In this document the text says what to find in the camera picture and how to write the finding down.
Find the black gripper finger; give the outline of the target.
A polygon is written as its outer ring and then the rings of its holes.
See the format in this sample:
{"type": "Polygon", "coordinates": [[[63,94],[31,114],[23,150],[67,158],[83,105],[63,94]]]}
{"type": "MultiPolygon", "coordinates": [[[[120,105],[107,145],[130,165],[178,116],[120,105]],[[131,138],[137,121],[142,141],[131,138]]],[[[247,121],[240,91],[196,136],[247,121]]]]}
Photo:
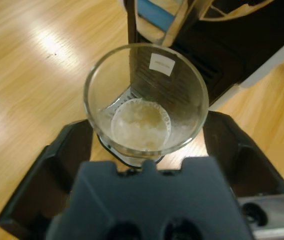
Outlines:
{"type": "Polygon", "coordinates": [[[208,155],[219,163],[236,196],[284,194],[284,178],[229,115],[209,111],[203,134],[208,155]]]}
{"type": "Polygon", "coordinates": [[[81,163],[89,161],[88,120],[65,125],[45,146],[0,212],[0,228],[15,237],[43,237],[67,205],[81,163]]]}

